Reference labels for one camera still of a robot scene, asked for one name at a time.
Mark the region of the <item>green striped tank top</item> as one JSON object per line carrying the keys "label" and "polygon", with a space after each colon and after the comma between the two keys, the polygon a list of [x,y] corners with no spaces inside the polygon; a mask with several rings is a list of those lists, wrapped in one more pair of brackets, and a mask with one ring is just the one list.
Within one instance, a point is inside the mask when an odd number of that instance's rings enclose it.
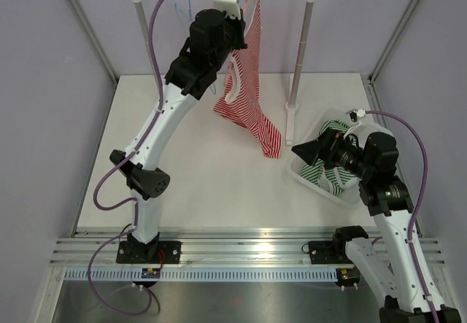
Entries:
{"label": "green striped tank top", "polygon": [[341,194],[358,182],[356,176],[341,167],[325,168],[321,159],[314,166],[303,166],[299,176],[332,195]]}

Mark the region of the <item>blue wire hanger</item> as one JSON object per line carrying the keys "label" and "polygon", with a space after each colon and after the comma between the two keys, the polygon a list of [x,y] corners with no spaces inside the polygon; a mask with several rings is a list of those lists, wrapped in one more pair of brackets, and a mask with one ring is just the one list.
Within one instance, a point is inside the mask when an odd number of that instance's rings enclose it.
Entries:
{"label": "blue wire hanger", "polygon": [[190,23],[193,22],[194,13],[192,9],[192,0],[186,0],[185,6],[182,6],[179,3],[175,3],[174,8],[178,21],[182,27],[189,26]]}

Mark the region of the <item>red striped tank top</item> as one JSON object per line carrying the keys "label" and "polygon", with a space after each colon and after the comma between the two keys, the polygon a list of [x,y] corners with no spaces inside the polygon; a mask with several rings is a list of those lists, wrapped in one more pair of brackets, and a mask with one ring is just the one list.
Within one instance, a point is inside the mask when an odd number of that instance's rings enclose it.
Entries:
{"label": "red striped tank top", "polygon": [[213,112],[247,129],[259,142],[267,158],[278,158],[282,135],[260,106],[261,0],[248,0],[251,18],[244,38],[247,48],[231,53],[225,74],[224,91]]}

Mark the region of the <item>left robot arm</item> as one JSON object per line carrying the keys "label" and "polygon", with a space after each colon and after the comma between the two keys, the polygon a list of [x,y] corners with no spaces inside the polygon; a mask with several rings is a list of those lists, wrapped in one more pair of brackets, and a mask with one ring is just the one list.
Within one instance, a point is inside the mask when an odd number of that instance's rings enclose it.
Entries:
{"label": "left robot arm", "polygon": [[229,54],[246,48],[245,26],[243,14],[234,16],[217,9],[200,11],[190,24],[183,48],[166,73],[163,98],[153,110],[157,120],[147,120],[135,144],[123,151],[112,151],[109,159],[120,167],[137,207],[136,227],[120,243],[118,263],[163,260],[159,231],[161,195],[171,178],[158,167],[159,160],[184,116],[217,79]]}

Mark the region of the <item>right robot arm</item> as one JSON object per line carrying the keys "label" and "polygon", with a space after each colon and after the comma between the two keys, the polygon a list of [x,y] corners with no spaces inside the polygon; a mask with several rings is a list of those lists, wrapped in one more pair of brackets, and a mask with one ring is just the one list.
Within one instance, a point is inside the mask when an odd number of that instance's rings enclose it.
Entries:
{"label": "right robot arm", "polygon": [[341,131],[325,130],[317,139],[293,146],[306,164],[322,160],[359,180],[360,199],[368,208],[385,243],[388,263],[374,251],[360,226],[341,227],[333,235],[331,253],[351,261],[379,303],[381,322],[460,322],[456,308],[446,305],[422,253],[411,219],[415,214],[406,185],[396,174],[396,140],[384,132],[370,133],[357,147]]}

